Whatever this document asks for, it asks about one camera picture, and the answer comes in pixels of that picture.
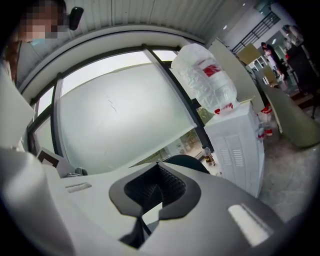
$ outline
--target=black seat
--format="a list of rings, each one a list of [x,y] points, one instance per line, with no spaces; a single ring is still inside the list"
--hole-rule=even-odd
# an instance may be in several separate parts
[[[199,160],[195,159],[190,155],[186,155],[186,154],[174,155],[169,157],[163,162],[177,165],[177,166],[187,167],[205,174],[210,174],[210,172],[206,169],[206,167],[204,167],[204,165]]]

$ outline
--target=red label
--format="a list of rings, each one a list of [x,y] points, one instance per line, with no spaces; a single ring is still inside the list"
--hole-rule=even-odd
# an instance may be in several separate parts
[[[225,105],[222,109],[224,110],[224,109],[227,109],[227,108],[234,108],[234,105],[232,104],[232,103],[229,103],[228,105]],[[214,111],[214,113],[216,113],[216,114],[220,114],[220,108],[217,108],[215,111]]]
[[[220,68],[215,65],[209,65],[203,69],[203,72],[208,76],[208,78],[219,71],[221,71]]]

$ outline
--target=person in white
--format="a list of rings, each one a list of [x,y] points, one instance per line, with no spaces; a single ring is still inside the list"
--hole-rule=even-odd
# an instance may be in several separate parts
[[[268,50],[267,48],[263,48],[263,50],[265,52],[265,56],[268,59],[270,65],[276,70],[276,72],[279,74],[280,78],[283,80],[285,75],[281,72],[277,63],[273,59],[271,50]]]

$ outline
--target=person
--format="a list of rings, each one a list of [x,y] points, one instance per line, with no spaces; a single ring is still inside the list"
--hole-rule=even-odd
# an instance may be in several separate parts
[[[292,48],[292,43],[286,37],[284,38],[284,45],[287,50],[290,50]]]
[[[294,25],[284,25],[282,29],[286,32],[292,44],[299,46],[304,42],[304,37],[299,32],[299,29]]]
[[[17,82],[21,43],[57,37],[65,20],[64,0],[36,0],[26,9],[2,56],[2,64],[6,67],[14,84]]]
[[[266,44],[265,42],[261,43],[261,47],[262,47],[262,50],[265,52],[271,66],[273,66],[277,70],[281,79],[286,80],[289,76],[287,69],[282,64],[275,49],[270,44]]]

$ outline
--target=glass window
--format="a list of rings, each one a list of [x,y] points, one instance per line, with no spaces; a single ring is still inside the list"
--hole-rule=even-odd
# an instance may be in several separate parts
[[[176,53],[172,50],[154,50],[153,51],[160,60],[162,60],[163,62],[166,61],[173,61],[175,59],[175,57],[177,57]]]
[[[63,79],[61,96],[70,92],[72,89],[84,84],[85,82],[88,82],[104,74],[126,67],[146,63],[151,63],[151,61],[142,51],[129,52],[98,60],[67,75]]]
[[[67,158],[90,174],[200,148],[188,133],[196,125],[152,63],[92,79],[63,95],[59,108]]]
[[[214,114],[210,113],[204,107],[199,107],[196,110],[204,124],[208,123],[214,117]]]
[[[41,96],[38,102],[37,116],[39,116],[52,102],[54,87],[51,87],[44,95]]]
[[[262,69],[262,66],[260,65],[260,63],[257,60],[255,60],[253,63],[255,65],[255,67],[258,69],[258,71]]]
[[[41,148],[45,148],[52,153],[55,152],[52,143],[50,116],[35,130],[34,140],[37,152],[39,152]]]
[[[152,162],[163,162],[164,160],[176,155],[188,155],[196,157],[202,151],[202,144],[197,136],[195,129],[188,131],[179,139],[160,149],[146,159],[138,162],[134,166]]]
[[[257,60],[258,60],[258,62],[260,63],[260,65],[261,65],[262,67],[265,67],[265,66],[267,65],[267,64],[265,63],[265,60],[264,60],[262,57],[258,58]]]

